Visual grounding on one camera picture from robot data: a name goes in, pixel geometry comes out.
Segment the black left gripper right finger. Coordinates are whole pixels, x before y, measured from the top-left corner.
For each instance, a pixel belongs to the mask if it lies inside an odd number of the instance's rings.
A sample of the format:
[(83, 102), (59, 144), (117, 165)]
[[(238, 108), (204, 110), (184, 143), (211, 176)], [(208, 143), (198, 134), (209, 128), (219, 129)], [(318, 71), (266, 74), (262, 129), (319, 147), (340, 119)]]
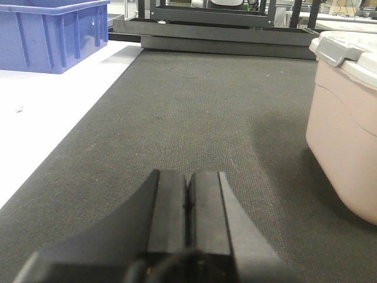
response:
[(210, 282), (297, 282), (242, 208), (225, 173), (195, 172), (188, 191), (191, 244), (210, 258)]

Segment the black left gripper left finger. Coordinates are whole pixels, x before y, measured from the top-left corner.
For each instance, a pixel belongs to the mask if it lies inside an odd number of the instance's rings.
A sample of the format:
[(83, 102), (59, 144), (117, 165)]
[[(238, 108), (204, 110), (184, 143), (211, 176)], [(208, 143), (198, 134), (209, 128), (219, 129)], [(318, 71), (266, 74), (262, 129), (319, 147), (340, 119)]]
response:
[(34, 252), (15, 282), (122, 282), (139, 257), (184, 247), (186, 180), (153, 170), (119, 207), (87, 229)]

